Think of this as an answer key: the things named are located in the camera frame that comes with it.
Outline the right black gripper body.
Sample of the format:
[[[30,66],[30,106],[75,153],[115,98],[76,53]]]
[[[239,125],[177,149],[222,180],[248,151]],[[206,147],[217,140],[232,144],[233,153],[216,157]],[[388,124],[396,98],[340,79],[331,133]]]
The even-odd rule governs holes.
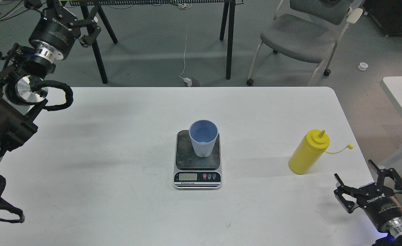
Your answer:
[[[402,235],[402,205],[396,196],[368,197],[374,184],[360,187],[365,195],[358,195],[356,202],[364,210],[378,232],[390,233],[392,236]]]

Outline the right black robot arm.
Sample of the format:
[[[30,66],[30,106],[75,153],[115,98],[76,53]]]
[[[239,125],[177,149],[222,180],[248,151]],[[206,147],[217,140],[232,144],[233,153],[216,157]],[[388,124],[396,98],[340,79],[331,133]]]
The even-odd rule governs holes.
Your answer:
[[[372,160],[368,163],[376,170],[376,182],[354,188],[334,174],[334,196],[349,214],[361,208],[376,230],[387,234],[376,240],[375,246],[402,246],[402,205],[395,196],[402,194],[402,178],[395,168],[379,168]]]

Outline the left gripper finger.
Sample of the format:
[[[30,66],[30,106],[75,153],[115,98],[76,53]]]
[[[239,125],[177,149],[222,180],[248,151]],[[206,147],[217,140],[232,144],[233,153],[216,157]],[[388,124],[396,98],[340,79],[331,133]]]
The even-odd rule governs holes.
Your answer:
[[[94,6],[84,19],[72,20],[69,22],[69,26],[72,28],[87,28],[88,35],[83,35],[79,38],[82,47],[93,45],[98,34],[101,32],[101,28],[97,25],[98,18],[96,17],[96,14],[98,13],[98,10],[99,7]]]
[[[65,7],[66,1],[63,0],[45,0],[46,8],[44,8],[40,13],[40,20],[43,20],[44,17],[49,17],[52,19],[53,17],[56,20],[72,20],[72,13]],[[24,6],[27,9],[38,10],[43,6],[43,0],[25,0]]]

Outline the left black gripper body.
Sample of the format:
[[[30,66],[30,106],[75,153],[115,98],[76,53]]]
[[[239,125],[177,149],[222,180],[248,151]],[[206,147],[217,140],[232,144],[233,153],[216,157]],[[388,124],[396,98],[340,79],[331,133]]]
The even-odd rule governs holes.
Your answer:
[[[35,48],[40,44],[50,45],[57,50],[56,59],[65,60],[80,35],[79,27],[69,27],[67,22],[44,16],[34,28],[29,43]]]

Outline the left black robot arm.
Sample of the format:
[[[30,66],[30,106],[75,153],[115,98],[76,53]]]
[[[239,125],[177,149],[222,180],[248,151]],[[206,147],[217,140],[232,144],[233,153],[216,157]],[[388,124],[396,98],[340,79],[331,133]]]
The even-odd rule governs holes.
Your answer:
[[[74,43],[95,44],[101,28],[94,6],[78,19],[60,0],[25,0],[24,7],[40,13],[30,46],[15,43],[0,52],[0,158],[23,146],[37,131],[34,120],[43,110],[59,111],[74,102],[73,90],[65,83],[47,80],[55,61],[67,59]]]

